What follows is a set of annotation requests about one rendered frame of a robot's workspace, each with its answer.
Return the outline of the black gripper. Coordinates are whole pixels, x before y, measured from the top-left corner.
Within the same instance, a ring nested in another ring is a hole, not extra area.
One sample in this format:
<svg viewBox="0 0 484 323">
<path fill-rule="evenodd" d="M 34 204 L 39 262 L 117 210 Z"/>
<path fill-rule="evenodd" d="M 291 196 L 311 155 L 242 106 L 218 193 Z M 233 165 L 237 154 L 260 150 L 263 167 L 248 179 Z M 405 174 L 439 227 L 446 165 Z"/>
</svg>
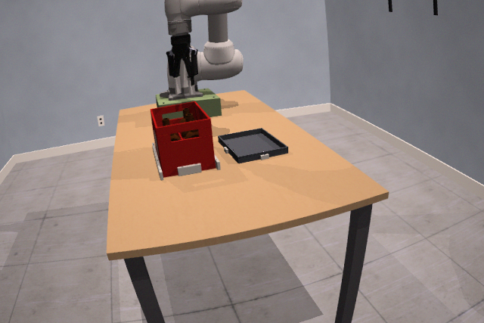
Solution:
<svg viewBox="0 0 484 323">
<path fill-rule="evenodd" d="M 185 67 L 188 73 L 188 88 L 189 95 L 195 93 L 194 76 L 198 74 L 197 66 L 197 49 L 191 48 L 191 35 L 171 36 L 172 50 L 166 52 L 169 64 L 169 75 L 174 77 L 175 94 L 182 93 L 180 82 L 180 64 L 181 59 L 185 62 Z M 191 56 L 189 55 L 191 54 Z M 175 55 L 175 57 L 174 57 Z M 175 61 L 175 62 L 174 62 Z"/>
</svg>

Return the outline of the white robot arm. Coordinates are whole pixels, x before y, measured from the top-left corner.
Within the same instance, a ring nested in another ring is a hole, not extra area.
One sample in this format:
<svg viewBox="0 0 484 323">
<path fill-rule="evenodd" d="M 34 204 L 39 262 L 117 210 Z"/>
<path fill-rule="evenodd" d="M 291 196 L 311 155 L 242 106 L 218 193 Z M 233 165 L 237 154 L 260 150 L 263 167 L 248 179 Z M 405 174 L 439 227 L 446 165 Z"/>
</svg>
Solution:
<svg viewBox="0 0 484 323">
<path fill-rule="evenodd" d="M 181 59 L 179 74 L 181 93 L 175 94 L 174 77 L 169 75 L 169 64 L 167 63 L 169 90 L 161 92 L 160 98 L 169 98 L 169 101 L 174 101 L 203 97 L 203 93 L 198 91 L 197 82 L 227 79 L 242 71 L 244 58 L 240 51 L 234 49 L 233 43 L 228 39 L 227 18 L 227 13 L 236 11 L 241 6 L 242 0 L 165 0 L 169 35 L 183 36 L 191 33 L 191 17 L 199 14 L 208 15 L 209 41 L 204 45 L 203 52 L 197 52 L 198 74 L 194 76 L 195 93 L 189 95 L 188 73 L 185 62 Z"/>
</svg>

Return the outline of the red bottle crate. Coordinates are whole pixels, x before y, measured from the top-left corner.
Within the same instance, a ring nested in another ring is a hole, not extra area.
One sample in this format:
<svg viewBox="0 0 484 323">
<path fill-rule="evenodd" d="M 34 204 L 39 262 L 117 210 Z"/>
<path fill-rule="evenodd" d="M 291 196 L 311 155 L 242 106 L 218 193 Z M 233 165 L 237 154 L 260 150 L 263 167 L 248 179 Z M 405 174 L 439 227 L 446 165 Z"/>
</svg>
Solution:
<svg viewBox="0 0 484 323">
<path fill-rule="evenodd" d="M 170 126 L 163 126 L 162 114 L 183 111 L 184 108 L 189 108 L 196 121 L 179 123 L 182 117 L 169 120 L 172 124 Z M 180 166 L 200 163 L 202 171 L 216 168 L 211 119 L 196 101 L 150 109 L 150 114 L 153 117 L 154 142 L 156 134 L 157 154 L 164 178 L 178 175 L 177 167 Z M 182 132 L 195 129 L 198 129 L 199 137 L 181 137 Z M 171 141 L 170 134 L 173 133 L 177 133 L 181 140 Z"/>
</svg>

